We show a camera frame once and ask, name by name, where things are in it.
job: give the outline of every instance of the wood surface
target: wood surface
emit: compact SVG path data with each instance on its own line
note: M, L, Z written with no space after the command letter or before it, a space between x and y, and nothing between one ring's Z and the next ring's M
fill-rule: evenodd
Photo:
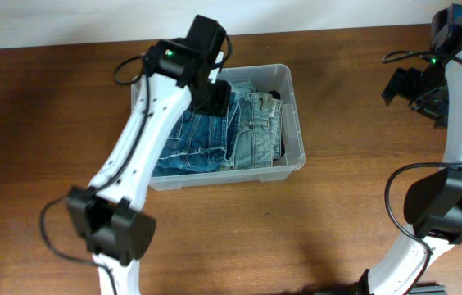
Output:
M397 98L380 97L398 67L382 56L425 50L427 25L233 36L227 67L283 63L292 71L306 164L282 182L149 191L157 219L142 259L142 294L276 294L351 284L398 236L384 209L399 166L440 161L446 131ZM0 50L0 294L95 294L97 270L63 261L43 245L38 217L73 184L87 185L129 116L129 88L111 79L147 42ZM433 170L399 177L408 187ZM89 258L66 209L48 231L64 252ZM422 282L462 294L462 246Z

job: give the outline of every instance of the wooden table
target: wooden table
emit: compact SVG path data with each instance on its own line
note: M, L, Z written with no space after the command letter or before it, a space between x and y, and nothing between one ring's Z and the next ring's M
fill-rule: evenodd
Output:
M398 98L380 97L398 66L386 52L425 50L426 25L233 37L226 66L283 63L292 71L306 164L282 182L150 190L157 219L142 259L143 294L274 294L351 284L375 266L398 231L383 189L399 166L440 161L446 131ZM97 271L53 256L40 238L43 205L85 186L129 115L129 89L112 83L125 58L148 42L0 50L0 294L99 293ZM433 170L405 173L392 204ZM63 206L48 230L64 252L85 258ZM462 294L462 246L423 282Z

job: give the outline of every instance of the gray plastic bin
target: gray plastic bin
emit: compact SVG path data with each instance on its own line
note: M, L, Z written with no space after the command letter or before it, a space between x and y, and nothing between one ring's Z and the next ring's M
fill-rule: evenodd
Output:
M306 162L304 144L298 121L297 104L291 80L291 71L285 65L248 66L223 69L218 79L230 82L251 80L253 85L261 91L276 90L283 100L282 137L286 154L273 162L273 167L248 170L232 170L222 172L203 173L195 175L176 175L152 177L150 186L155 190L179 189L182 187L227 184L242 181L274 181L284 180L294 170L299 170ZM132 87L132 103L138 96L138 86Z

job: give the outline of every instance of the dark blue denim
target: dark blue denim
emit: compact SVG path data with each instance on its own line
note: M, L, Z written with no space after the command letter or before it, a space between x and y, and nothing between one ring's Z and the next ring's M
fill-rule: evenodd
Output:
M228 134L236 134L236 130L229 130L229 127L238 127L239 116L234 115L238 110L237 104L230 100L228 113L233 114L231 116L185 111L171 130L152 176L217 171L225 161Z

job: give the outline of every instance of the plastic bin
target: plastic bin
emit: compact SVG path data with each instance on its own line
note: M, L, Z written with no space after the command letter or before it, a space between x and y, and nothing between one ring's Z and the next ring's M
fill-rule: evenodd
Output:
M285 155L273 162L269 168L231 170L193 175L152 177L149 185L155 190L179 189L182 187L227 184L242 181L275 181L286 179L291 172L299 170L306 162L304 144L298 121L297 104L291 80L291 71L285 65L248 66L223 69L218 79L241 82L249 79L260 92L276 90L283 100L282 137ZM132 103L138 96L138 86L131 89Z

